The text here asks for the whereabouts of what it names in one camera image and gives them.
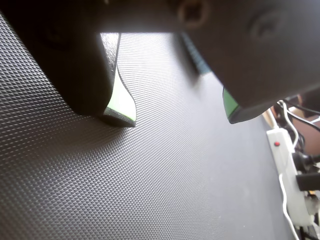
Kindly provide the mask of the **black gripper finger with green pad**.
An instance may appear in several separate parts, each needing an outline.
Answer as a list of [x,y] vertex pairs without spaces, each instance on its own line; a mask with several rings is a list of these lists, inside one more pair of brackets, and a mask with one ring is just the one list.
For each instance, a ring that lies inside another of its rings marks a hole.
[[320,86],[317,0],[177,0],[178,20],[236,102],[230,123]]
[[96,27],[103,0],[3,0],[0,12],[78,115],[133,128],[136,103],[118,69],[119,32]]

